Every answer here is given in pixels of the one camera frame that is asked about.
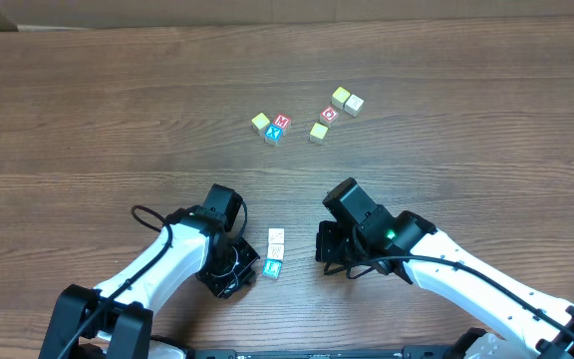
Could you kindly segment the red edged wooden block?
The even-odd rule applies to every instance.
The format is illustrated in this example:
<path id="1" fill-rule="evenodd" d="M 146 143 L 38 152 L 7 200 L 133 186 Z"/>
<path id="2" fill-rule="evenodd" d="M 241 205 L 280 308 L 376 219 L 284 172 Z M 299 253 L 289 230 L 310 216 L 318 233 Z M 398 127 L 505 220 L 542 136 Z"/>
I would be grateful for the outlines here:
<path id="1" fill-rule="evenodd" d="M 285 242 L 285 230 L 283 228 L 268 229 L 269 244 L 283 244 Z"/>

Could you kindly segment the green edged wooden block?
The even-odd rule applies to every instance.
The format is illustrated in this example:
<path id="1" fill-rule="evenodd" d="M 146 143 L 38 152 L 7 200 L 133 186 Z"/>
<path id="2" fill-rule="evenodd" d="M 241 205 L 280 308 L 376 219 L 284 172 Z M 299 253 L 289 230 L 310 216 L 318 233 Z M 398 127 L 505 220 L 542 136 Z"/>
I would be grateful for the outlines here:
<path id="1" fill-rule="evenodd" d="M 267 258 L 282 261 L 284 259 L 285 246 L 282 243 L 269 243 L 267 247 Z"/>

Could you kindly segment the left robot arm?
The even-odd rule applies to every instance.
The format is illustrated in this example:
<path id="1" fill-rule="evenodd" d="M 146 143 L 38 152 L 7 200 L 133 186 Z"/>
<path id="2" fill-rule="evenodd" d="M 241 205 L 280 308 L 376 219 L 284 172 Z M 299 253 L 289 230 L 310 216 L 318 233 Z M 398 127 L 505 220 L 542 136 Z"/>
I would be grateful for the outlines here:
<path id="1" fill-rule="evenodd" d="M 60 294 L 41 358 L 190 357 L 152 335 L 153 319 L 190 277 L 221 299 L 254 281 L 259 255 L 231 231 L 246 209 L 234 189 L 215 184 L 203 204 L 162 217 L 157 239 L 125 269 L 93 288 L 72 284 Z"/>

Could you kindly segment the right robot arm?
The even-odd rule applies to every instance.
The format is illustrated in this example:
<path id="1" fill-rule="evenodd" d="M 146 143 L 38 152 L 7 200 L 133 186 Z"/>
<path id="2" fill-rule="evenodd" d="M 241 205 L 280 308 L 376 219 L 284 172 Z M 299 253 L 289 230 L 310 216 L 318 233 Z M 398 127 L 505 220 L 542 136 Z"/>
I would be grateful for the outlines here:
<path id="1" fill-rule="evenodd" d="M 411 212 L 393 216 L 348 178 L 323 205 L 316 259 L 324 272 L 355 279 L 377 271 L 454 303 L 483 323 L 445 350 L 447 358 L 574 358 L 574 304 L 530 288 L 456 244 Z"/>

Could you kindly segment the blue wooden block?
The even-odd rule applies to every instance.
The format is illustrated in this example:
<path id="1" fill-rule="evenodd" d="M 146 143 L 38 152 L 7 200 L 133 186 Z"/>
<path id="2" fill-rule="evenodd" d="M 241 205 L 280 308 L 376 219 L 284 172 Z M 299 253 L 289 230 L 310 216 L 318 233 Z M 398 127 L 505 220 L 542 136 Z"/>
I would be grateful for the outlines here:
<path id="1" fill-rule="evenodd" d="M 265 277 L 278 279 L 282 269 L 282 262 L 275 259 L 267 259 L 263 265 L 262 274 Z"/>

